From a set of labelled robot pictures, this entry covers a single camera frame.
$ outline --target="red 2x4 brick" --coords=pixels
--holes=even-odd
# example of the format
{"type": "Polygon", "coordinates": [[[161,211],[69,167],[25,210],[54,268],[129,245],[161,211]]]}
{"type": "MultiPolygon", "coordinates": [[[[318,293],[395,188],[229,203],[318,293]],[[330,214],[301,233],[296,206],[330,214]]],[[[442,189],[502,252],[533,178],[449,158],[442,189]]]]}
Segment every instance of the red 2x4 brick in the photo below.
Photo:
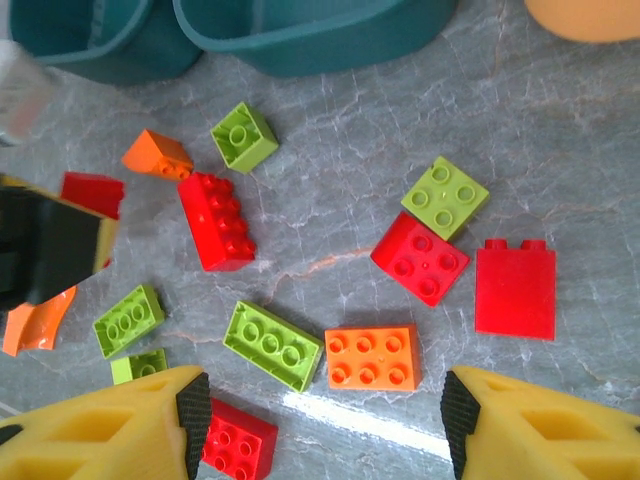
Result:
{"type": "Polygon", "coordinates": [[[178,184],[178,193],[206,271],[239,270],[255,260],[256,246],[229,180],[194,173],[178,184]]]}

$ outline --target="marble countertop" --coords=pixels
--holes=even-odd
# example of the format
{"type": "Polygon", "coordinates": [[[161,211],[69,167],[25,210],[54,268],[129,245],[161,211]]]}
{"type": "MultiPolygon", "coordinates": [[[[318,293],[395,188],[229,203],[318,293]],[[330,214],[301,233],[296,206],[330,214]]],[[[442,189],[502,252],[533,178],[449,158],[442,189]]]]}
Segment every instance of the marble countertop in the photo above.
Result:
{"type": "MultiPolygon", "coordinates": [[[[640,414],[640,43],[553,37],[521,1],[463,0],[420,52],[339,74],[273,79],[205,55],[184,77],[136,88],[62,75],[33,141],[0,169],[57,189],[66,170],[127,184],[113,264],[82,283],[57,348],[0,355],[0,402],[26,411],[111,384],[92,322],[138,284],[160,292],[165,324],[128,353],[165,347],[200,364],[212,392],[280,427],[271,478],[452,479],[439,401],[469,364],[640,414]],[[249,175],[226,170],[209,129],[240,101],[281,141],[249,175]],[[254,263],[202,271],[175,185],[120,162],[143,128],[179,139],[197,169],[231,179],[254,263]],[[557,251],[555,342],[474,333],[473,264],[434,309],[369,254],[438,155],[491,192],[455,245],[544,238],[557,251]],[[330,391],[325,360],[297,394],[222,345],[237,300],[317,336],[337,325],[416,322],[417,392],[330,391]]],[[[199,479],[221,478],[202,465],[199,479]]]]}

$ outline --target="lime green 2x2 brick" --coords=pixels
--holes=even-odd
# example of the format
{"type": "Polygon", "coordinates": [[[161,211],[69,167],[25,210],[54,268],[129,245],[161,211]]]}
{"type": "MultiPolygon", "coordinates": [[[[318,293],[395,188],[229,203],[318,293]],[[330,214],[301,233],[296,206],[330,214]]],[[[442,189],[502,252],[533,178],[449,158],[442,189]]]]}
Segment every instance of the lime green 2x2 brick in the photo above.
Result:
{"type": "Polygon", "coordinates": [[[444,157],[409,190],[402,205],[449,240],[489,200],[489,191],[444,157]]]}
{"type": "Polygon", "coordinates": [[[113,360],[111,362],[111,375],[113,376],[113,384],[119,385],[136,378],[146,377],[152,373],[161,372],[167,368],[167,357],[164,353],[164,348],[159,348],[152,352],[113,360]]]}
{"type": "Polygon", "coordinates": [[[246,103],[234,108],[211,130],[227,167],[248,173],[278,149],[266,120],[246,103]]]}

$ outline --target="red 2x2 brick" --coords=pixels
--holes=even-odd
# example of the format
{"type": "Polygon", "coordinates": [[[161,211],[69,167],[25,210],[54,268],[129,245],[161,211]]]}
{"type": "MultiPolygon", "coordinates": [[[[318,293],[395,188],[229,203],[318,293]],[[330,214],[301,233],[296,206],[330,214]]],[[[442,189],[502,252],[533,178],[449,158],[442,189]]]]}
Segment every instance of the red 2x2 brick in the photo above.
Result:
{"type": "Polygon", "coordinates": [[[124,183],[106,175],[65,172],[60,198],[118,220],[124,183]]]}
{"type": "Polygon", "coordinates": [[[544,240],[488,239],[476,265],[476,332],[553,340],[556,253],[544,240]]]}
{"type": "Polygon", "coordinates": [[[271,472],[278,427],[220,400],[211,399],[213,417],[202,460],[236,480],[261,480],[271,472]]]}
{"type": "Polygon", "coordinates": [[[405,212],[382,237],[371,259],[430,307],[438,304],[469,264],[468,256],[405,212]]]}

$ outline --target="teal container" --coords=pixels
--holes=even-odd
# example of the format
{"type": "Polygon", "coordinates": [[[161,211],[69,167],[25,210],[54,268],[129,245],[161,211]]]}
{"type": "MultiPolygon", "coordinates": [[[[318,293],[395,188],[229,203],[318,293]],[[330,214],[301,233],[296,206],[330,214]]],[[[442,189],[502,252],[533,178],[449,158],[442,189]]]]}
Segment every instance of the teal container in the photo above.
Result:
{"type": "Polygon", "coordinates": [[[9,30],[40,63],[115,85],[177,77],[202,52],[171,0],[11,0],[9,30]]]}
{"type": "Polygon", "coordinates": [[[174,0],[199,47],[277,77],[371,65],[422,48],[457,0],[174,0]]]}

